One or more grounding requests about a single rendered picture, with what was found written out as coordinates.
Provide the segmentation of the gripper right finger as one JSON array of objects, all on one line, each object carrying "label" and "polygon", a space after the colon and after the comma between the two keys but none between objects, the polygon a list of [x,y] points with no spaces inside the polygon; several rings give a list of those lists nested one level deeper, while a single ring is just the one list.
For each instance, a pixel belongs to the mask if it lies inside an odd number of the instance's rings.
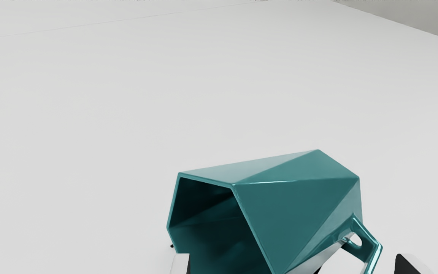
[{"label": "gripper right finger", "polygon": [[415,255],[398,253],[395,257],[394,274],[433,274],[433,271]]}]

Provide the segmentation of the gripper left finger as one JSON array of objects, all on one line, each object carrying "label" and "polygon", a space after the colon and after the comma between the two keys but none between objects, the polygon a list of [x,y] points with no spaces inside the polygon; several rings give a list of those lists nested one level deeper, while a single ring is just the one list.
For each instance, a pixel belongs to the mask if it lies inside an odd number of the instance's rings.
[{"label": "gripper left finger", "polygon": [[175,254],[169,274],[190,274],[190,254]]}]

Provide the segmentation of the teal faceted mug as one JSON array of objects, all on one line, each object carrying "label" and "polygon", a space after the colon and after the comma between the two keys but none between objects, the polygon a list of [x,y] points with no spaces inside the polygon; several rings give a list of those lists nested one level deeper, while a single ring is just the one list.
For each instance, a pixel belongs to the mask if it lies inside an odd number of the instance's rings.
[{"label": "teal faceted mug", "polygon": [[360,177],[320,150],[177,175],[167,231],[190,274],[318,274],[344,249],[373,274]]}]

